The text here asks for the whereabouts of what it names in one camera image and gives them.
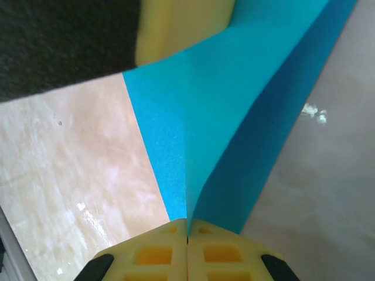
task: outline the beige marble floor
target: beige marble floor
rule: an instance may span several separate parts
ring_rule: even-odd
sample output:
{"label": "beige marble floor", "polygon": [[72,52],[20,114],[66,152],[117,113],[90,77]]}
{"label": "beige marble floor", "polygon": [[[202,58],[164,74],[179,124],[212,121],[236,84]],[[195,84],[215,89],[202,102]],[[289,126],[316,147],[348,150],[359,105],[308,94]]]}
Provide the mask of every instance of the beige marble floor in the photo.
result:
{"label": "beige marble floor", "polygon": [[0,104],[0,205],[38,280],[169,221],[121,74]]}
{"label": "beige marble floor", "polygon": [[360,0],[243,231],[301,280],[374,280],[374,27]]}

